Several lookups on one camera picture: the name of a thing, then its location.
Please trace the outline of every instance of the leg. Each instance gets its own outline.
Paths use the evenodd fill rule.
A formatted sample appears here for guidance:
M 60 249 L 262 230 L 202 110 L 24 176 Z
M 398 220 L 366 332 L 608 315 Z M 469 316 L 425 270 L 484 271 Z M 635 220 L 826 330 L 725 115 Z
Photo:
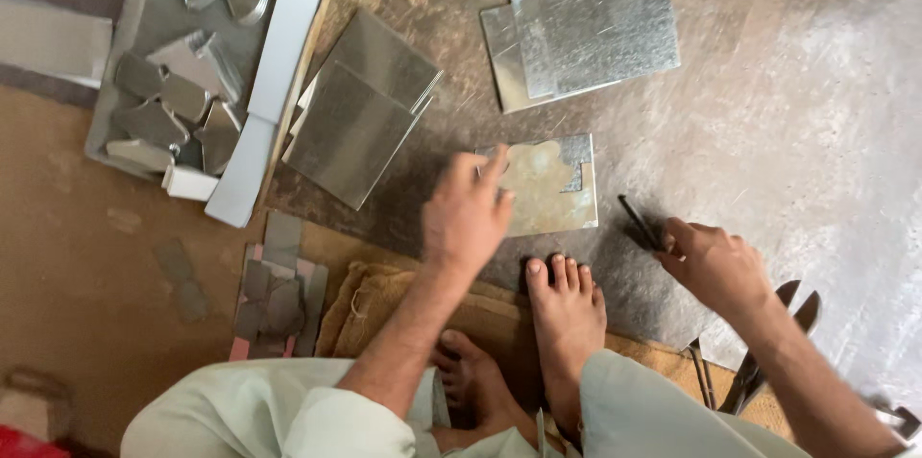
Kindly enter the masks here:
M 589 267 L 554 255 L 554 284 L 538 259 L 526 264 L 525 281 L 535 317 L 541 375 L 550 414 L 560 434 L 580 442 L 580 374 L 586 359 L 605 346 L 605 300 Z
M 510 428 L 518 429 L 537 449 L 537 426 L 515 402 L 502 379 L 500 367 L 486 352 L 454 330 L 442 334 L 442 348 L 432 351 L 432 361 L 443 372 L 449 407 L 467 410 L 477 427 L 471 430 L 433 428 L 439 451 L 466 448 Z

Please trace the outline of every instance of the white kurta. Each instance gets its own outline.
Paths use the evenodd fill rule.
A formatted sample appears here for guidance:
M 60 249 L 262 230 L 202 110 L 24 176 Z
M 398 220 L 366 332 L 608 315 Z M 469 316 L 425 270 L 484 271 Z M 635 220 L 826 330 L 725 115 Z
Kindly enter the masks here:
M 121 456 L 439 456 L 429 433 L 434 370 L 424 374 L 405 422 L 383 405 L 332 387 L 351 365 L 347 359 L 260 359 L 198 370 L 134 419 Z M 580 402 L 587 457 L 808 457 L 763 428 L 704 408 L 653 370 L 608 350 L 583 367 Z M 559 458 L 550 446 L 542 447 L 547 457 Z M 446 455 L 538 453 L 509 429 Z M 570 448 L 567 455 L 576 453 Z

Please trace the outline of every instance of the stack of metal sheets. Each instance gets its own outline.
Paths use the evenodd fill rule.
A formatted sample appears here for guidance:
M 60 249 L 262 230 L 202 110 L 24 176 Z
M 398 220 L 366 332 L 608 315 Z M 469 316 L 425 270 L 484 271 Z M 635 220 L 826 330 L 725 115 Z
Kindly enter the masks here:
M 480 13 L 503 112 L 679 65 L 671 0 L 510 0 Z
M 308 86 L 282 161 L 358 210 L 429 106 L 442 71 L 359 10 Z

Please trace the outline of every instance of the person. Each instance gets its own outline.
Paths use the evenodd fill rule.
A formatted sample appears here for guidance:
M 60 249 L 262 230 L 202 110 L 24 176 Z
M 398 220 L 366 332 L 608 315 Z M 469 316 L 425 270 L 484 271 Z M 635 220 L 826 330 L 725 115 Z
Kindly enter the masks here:
M 122 456 L 582 452 L 772 458 L 807 452 L 815 458 L 890 458 L 906 452 L 790 317 L 759 252 L 723 229 L 678 218 L 666 222 L 668 251 L 655 256 L 750 347 L 802 450 L 704 408 L 653 370 L 604 349 L 601 289 L 587 265 L 562 255 L 550 259 L 550 269 L 538 259 L 524 266 L 547 405 L 559 433 L 572 444 L 564 448 L 549 439 L 541 419 L 516 404 L 495 361 L 465 334 L 443 331 L 512 215 L 513 194 L 498 187 L 506 150 L 501 146 L 491 160 L 454 157 L 423 207 L 423 264 L 415 282 L 354 363 L 275 359 L 196 371 L 136 417 L 122 441 Z M 443 371 L 449 404 L 473 411 L 475 429 L 421 431 L 415 425 L 415 399 L 426 396 L 421 381 L 430 362 Z

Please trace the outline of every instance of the metal scrap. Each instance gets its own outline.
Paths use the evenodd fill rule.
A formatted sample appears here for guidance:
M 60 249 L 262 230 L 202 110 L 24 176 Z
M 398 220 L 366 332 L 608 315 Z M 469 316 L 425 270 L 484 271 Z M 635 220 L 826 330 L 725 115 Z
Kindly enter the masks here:
M 144 102 L 136 108 L 116 111 L 112 123 L 125 130 L 131 137 L 141 139 L 165 148 L 185 145 L 189 141 L 189 130 L 156 101 Z

